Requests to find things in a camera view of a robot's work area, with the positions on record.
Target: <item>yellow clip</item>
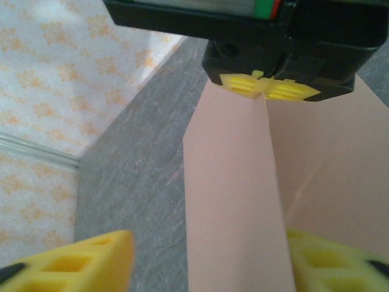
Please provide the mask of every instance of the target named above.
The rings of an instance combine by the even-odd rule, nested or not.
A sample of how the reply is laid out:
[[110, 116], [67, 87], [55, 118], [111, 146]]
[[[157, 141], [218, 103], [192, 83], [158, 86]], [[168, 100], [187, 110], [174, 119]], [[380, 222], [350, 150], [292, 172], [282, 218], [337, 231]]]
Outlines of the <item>yellow clip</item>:
[[320, 93], [308, 85], [296, 83], [295, 80], [262, 78], [263, 74], [264, 72], [255, 70], [252, 75], [221, 74], [220, 78], [223, 88], [250, 99], [255, 99], [264, 92], [267, 99], [302, 101]]

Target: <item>gray floor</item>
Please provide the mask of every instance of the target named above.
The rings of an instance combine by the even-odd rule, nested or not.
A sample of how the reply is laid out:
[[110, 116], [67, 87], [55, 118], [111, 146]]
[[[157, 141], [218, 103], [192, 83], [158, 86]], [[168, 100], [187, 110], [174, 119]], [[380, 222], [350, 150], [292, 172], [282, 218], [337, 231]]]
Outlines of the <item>gray floor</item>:
[[[187, 291], [182, 137], [207, 76], [188, 39], [81, 160], [75, 239], [132, 229], [131, 292]], [[361, 77], [389, 105], [389, 43]]]

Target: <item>black plastic part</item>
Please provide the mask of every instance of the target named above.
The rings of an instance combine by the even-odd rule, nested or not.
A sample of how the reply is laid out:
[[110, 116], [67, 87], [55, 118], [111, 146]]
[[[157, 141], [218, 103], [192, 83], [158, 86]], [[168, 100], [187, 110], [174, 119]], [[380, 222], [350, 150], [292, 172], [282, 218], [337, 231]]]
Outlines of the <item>black plastic part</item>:
[[379, 262], [377, 260], [369, 260], [368, 263], [389, 280], [389, 265], [387, 263]]
[[0, 285], [15, 277], [18, 273], [20, 273], [23, 269], [25, 269], [27, 265], [25, 263], [16, 263], [14, 265], [5, 266], [0, 269]]
[[220, 74], [259, 70], [321, 91], [307, 101], [352, 92], [355, 73], [388, 35], [389, 8], [353, 0], [282, 0], [273, 21], [125, 0], [104, 3], [118, 25], [209, 39], [202, 65], [213, 83], [221, 85]]

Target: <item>green stripe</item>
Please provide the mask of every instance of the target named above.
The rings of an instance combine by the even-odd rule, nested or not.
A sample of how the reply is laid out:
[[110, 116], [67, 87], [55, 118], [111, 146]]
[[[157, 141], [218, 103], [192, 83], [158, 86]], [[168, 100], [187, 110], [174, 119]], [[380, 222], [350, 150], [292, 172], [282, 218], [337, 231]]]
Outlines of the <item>green stripe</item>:
[[254, 17], [260, 19], [269, 19], [272, 14], [274, 0], [256, 0], [254, 8]]

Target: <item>patterned wallpaper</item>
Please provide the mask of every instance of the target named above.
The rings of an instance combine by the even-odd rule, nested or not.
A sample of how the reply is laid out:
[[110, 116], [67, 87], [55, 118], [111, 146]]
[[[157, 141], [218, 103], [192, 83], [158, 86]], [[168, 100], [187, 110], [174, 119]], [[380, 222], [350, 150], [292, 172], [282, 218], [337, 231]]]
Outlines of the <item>patterned wallpaper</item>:
[[80, 156], [182, 37], [117, 27], [102, 0], [0, 0], [0, 131]]
[[0, 267], [73, 242], [75, 171], [0, 152]]

